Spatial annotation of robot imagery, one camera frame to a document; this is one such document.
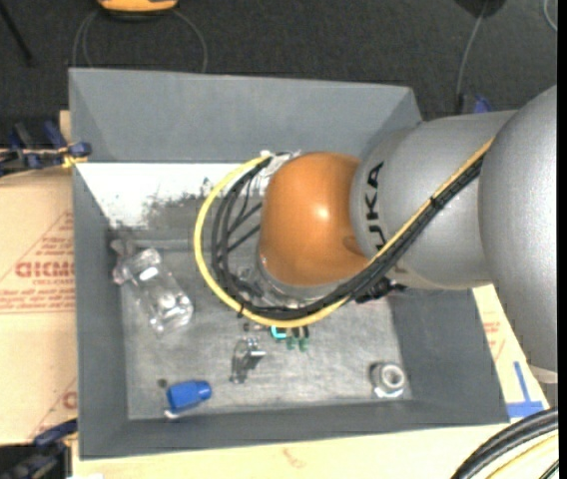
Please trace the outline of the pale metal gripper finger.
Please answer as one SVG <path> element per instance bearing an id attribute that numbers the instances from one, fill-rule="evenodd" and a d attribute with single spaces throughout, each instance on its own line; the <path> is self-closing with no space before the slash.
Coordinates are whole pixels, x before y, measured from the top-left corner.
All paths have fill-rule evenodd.
<path id="1" fill-rule="evenodd" d="M 246 356 L 248 346 L 244 341 L 239 341 L 233 351 L 230 382 L 233 384 L 244 383 L 248 377 L 246 370 Z"/>
<path id="2" fill-rule="evenodd" d="M 260 348 L 256 338 L 247 339 L 246 368 L 256 368 L 266 355 L 267 352 Z"/>

